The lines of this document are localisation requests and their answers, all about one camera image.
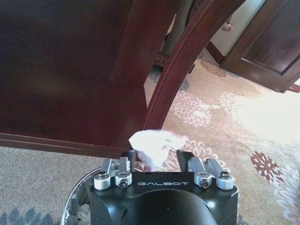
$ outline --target floral carpet pattern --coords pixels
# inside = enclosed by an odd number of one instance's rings
[[[149,103],[161,70],[145,82]],[[220,69],[206,50],[163,129],[183,150],[215,158],[236,179],[238,225],[300,225],[300,94],[276,93]],[[0,147],[0,225],[58,225],[77,181],[103,159]],[[139,164],[147,171],[147,165]],[[157,168],[178,171],[175,151]]]

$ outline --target curved wooden leg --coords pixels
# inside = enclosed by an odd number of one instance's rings
[[[178,41],[152,95],[143,129],[160,129],[197,56],[245,0],[203,0]]]

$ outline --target logo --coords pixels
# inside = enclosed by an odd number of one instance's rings
[[[188,182],[163,182],[163,183],[153,183],[153,182],[138,182],[137,185],[140,186],[179,186],[184,185],[186,186]]]

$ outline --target silver metal bracket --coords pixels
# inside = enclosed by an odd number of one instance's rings
[[[235,178],[228,171],[225,171],[216,159],[208,158],[205,164],[215,176],[219,189],[224,191],[233,189]]]
[[[127,188],[132,183],[132,174],[128,171],[128,166],[130,167],[130,161],[128,158],[121,157],[119,172],[117,172],[114,176],[115,184],[119,188]]]
[[[104,159],[101,171],[97,175],[94,176],[94,188],[102,191],[108,189],[111,186],[111,169],[112,160],[110,158]]]
[[[194,172],[194,183],[203,189],[211,186],[212,175],[206,172],[201,158],[192,157],[187,163],[187,170]]]

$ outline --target door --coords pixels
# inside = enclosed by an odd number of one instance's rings
[[[286,91],[300,77],[299,12],[299,0],[266,0],[220,67]]]

